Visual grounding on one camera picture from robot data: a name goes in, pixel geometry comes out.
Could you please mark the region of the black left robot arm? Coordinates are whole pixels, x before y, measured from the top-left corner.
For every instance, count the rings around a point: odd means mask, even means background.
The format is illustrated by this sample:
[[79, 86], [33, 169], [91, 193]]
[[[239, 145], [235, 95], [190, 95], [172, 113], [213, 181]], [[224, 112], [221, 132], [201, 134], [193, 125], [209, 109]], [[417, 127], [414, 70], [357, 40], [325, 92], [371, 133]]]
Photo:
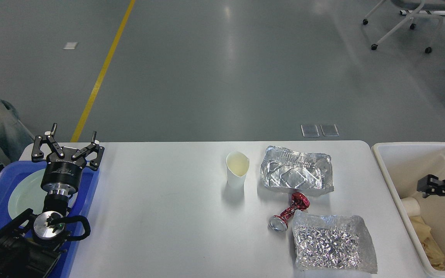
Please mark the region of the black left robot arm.
[[105, 149], [95, 131], [81, 149], [60, 146], [56, 129], [54, 123], [32, 146], [32, 162], [46, 163], [41, 213], [28, 208], [0, 228], [0, 278], [47, 278], [65, 253], [63, 246], [91, 234], [87, 217], [69, 214], [69, 200], [79, 192], [84, 169], [99, 169]]

